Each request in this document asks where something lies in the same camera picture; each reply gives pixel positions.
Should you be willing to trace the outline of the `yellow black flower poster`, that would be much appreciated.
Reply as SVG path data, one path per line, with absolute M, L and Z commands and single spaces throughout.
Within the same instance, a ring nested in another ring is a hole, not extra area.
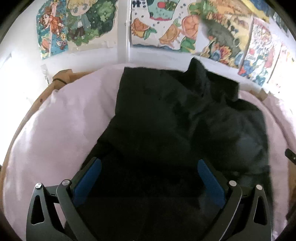
M 202 27 L 196 45 L 201 57 L 238 68 L 249 42 L 252 13 L 242 1 L 197 1 L 191 13 Z

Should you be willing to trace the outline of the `orange fruit poster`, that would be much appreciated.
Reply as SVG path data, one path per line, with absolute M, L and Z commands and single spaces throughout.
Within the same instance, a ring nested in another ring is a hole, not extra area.
M 194 53 L 203 1 L 132 1 L 131 42 Z

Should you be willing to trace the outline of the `2024 dragon poster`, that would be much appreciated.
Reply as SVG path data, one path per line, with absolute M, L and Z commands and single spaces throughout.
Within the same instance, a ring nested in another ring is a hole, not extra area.
M 280 47 L 278 34 L 266 22 L 254 18 L 250 42 L 238 74 L 262 87 L 271 77 Z

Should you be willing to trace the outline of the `anime children poster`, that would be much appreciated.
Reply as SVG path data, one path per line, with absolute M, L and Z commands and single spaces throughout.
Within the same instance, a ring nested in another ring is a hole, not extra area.
M 42 59 L 117 45 L 117 1 L 46 1 L 36 16 Z

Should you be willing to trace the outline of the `black puffer jacket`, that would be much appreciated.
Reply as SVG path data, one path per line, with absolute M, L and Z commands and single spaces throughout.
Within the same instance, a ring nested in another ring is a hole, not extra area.
M 126 67 L 115 115 L 86 158 L 73 202 L 95 240 L 202 240 L 231 191 L 242 198 L 225 239 L 271 240 L 268 138 L 237 82 L 192 59 L 185 72 Z M 226 182 L 213 181 L 205 162 Z

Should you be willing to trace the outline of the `white wall pipe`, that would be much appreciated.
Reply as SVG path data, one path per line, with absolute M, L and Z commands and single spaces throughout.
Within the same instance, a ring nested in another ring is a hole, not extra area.
M 130 15 L 132 1 L 118 1 L 117 58 L 118 63 L 130 61 Z

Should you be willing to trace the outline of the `pink bed sheet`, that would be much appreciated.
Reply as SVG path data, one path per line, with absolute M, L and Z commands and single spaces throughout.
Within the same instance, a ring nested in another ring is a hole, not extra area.
M 26 238 L 27 214 L 38 182 L 56 185 L 78 171 L 115 112 L 123 64 L 103 67 L 60 90 L 53 90 L 18 131 L 4 161 L 1 188 L 4 215 L 16 234 Z M 295 149 L 295 122 L 290 109 L 272 95 L 264 100 L 250 92 L 238 94 L 262 112 L 267 125 L 274 194 L 273 237 L 287 225 L 292 166 L 285 157 Z

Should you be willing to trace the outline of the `wooden bed frame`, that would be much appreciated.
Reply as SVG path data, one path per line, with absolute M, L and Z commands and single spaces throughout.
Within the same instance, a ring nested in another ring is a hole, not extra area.
M 1 170 L 1 200 L 27 202 L 36 183 L 73 177 L 114 116 L 123 65 L 53 81 L 16 131 Z

